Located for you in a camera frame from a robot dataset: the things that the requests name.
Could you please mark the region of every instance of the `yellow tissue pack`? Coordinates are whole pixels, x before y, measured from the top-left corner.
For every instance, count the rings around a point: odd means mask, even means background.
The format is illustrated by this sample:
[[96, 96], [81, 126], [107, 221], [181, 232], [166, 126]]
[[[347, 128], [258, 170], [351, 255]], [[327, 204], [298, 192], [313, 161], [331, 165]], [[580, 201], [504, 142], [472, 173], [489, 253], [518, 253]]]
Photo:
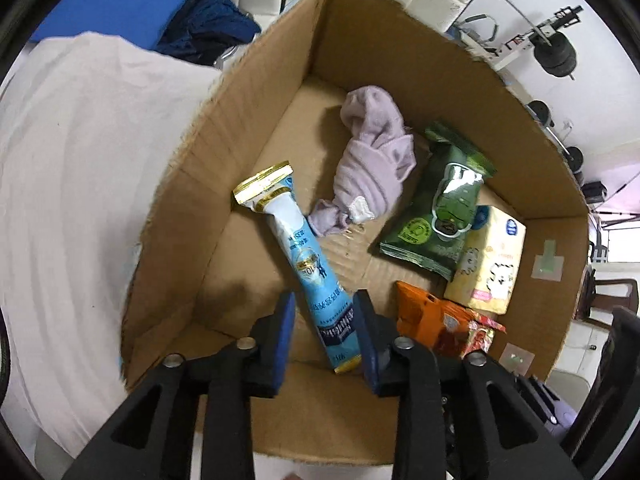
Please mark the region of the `yellow tissue pack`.
[[507, 312], [525, 230], [523, 224], [497, 207], [478, 206], [444, 297], [475, 310]]

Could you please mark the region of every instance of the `blue mat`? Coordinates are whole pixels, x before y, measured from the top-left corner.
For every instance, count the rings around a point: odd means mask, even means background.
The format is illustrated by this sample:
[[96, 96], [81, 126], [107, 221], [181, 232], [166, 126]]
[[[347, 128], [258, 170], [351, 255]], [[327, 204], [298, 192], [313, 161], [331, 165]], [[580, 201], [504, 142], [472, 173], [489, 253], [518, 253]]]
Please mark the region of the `blue mat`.
[[93, 31], [121, 36], [153, 49], [185, 0], [62, 0], [43, 20], [32, 41]]

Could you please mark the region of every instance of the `blue circular logo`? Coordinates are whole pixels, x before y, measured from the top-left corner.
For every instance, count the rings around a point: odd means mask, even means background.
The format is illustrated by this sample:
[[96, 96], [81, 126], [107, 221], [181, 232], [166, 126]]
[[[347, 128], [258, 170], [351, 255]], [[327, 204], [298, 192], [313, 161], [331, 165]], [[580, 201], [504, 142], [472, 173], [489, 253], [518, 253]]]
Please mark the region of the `blue circular logo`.
[[511, 220], [510, 218], [507, 220], [507, 234], [511, 236], [518, 234], [518, 225], [515, 220]]

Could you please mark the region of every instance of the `dark blue fabric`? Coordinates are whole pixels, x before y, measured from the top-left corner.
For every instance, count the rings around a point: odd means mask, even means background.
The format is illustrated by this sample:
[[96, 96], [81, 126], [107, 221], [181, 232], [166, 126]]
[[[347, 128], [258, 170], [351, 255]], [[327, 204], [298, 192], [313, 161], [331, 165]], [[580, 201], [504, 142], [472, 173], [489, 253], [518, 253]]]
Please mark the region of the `dark blue fabric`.
[[251, 43], [259, 33], [260, 26], [231, 0], [187, 0], [167, 26], [156, 51], [213, 65], [228, 47]]
[[185, 0], [61, 0], [33, 33], [40, 41], [89, 30], [153, 49]]

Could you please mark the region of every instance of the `cartoon drawing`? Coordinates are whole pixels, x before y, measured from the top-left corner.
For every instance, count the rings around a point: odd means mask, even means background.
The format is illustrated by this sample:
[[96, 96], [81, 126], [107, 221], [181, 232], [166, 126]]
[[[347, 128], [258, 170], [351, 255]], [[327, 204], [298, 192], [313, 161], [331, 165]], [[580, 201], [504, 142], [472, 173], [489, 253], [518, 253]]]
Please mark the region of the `cartoon drawing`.
[[493, 264], [490, 272], [491, 276], [486, 280], [486, 287], [491, 292], [492, 298], [506, 300], [513, 285], [513, 265]]
[[478, 249], [469, 248], [460, 260], [460, 272], [471, 274], [478, 268]]

